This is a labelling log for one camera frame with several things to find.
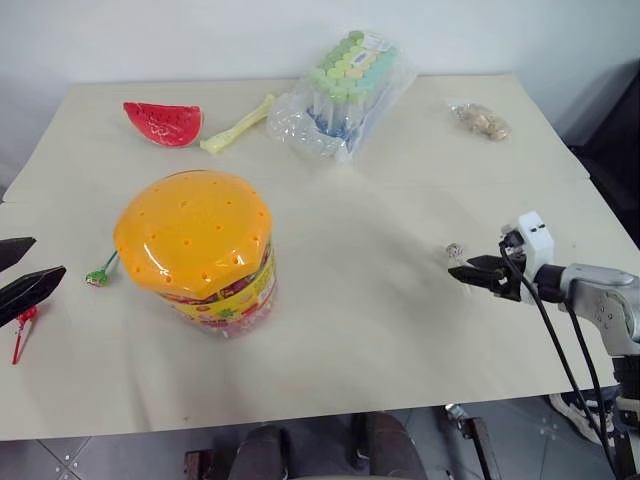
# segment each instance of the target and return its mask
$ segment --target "table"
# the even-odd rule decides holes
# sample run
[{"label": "table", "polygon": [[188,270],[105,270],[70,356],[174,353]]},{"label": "table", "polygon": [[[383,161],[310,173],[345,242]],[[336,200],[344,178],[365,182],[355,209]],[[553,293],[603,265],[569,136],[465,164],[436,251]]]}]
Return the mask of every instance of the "table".
[{"label": "table", "polygon": [[[352,166],[301,158],[269,140],[264,126],[215,158],[195,148],[163,149],[138,138],[119,105],[199,103],[212,112],[209,134],[227,128],[266,91],[288,86],[243,81],[70,92],[7,192],[11,203],[0,206],[0,238],[38,240],[22,262],[0,273],[0,284],[57,264],[68,268],[42,305],[17,367],[9,365],[13,326],[0,330],[0,358],[7,359],[0,362],[2,439],[568,389],[534,308],[467,288],[446,272],[448,243],[462,243],[469,256],[496,252],[500,227],[531,209],[549,225],[558,263],[640,270],[635,245],[515,79],[419,79]],[[514,137],[492,144],[443,127],[448,117],[436,110],[452,95],[508,107],[500,113],[512,122]],[[422,102],[424,112],[416,107]],[[526,125],[526,133],[514,122]],[[457,153],[444,159],[447,143]],[[387,151],[398,152],[398,168],[383,162]],[[108,288],[84,283],[86,272],[110,254],[112,226],[128,200],[157,178],[190,168],[242,174],[274,215],[277,305],[270,321],[240,339],[218,340],[182,323],[121,269]],[[551,310],[576,379],[586,387],[570,322]],[[613,383],[598,332],[586,322],[584,330],[601,383]]]}]

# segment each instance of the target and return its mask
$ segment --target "watermelon slice toy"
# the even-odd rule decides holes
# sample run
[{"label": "watermelon slice toy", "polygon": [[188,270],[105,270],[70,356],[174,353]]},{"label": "watermelon slice toy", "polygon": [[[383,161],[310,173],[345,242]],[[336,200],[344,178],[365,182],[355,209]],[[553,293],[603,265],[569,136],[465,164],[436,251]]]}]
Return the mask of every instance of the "watermelon slice toy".
[{"label": "watermelon slice toy", "polygon": [[124,111],[133,126],[153,143],[165,147],[186,147],[198,138],[202,128],[200,107],[125,102]]}]

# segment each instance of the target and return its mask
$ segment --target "orange hamburger-shaped lid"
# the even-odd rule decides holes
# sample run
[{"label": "orange hamburger-shaped lid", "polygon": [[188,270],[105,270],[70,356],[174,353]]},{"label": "orange hamburger-shaped lid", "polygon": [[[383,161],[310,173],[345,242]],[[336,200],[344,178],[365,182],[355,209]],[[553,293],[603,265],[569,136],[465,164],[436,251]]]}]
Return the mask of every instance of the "orange hamburger-shaped lid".
[{"label": "orange hamburger-shaped lid", "polygon": [[210,170],[154,183],[131,201],[113,231],[135,283],[194,299],[256,272],[270,235],[271,214],[253,187]]}]

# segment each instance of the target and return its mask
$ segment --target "small plastic bag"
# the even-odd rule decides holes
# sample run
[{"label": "small plastic bag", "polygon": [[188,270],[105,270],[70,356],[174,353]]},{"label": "small plastic bag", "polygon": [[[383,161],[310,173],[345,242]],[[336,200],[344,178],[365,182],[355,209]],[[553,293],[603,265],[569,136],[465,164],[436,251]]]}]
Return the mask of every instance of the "small plastic bag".
[{"label": "small plastic bag", "polygon": [[415,77],[391,42],[370,32],[350,32],[276,100],[267,129],[284,143],[349,160]]},{"label": "small plastic bag", "polygon": [[511,127],[493,110],[478,103],[449,101],[455,118],[470,132],[486,135],[493,141],[504,140]]}]

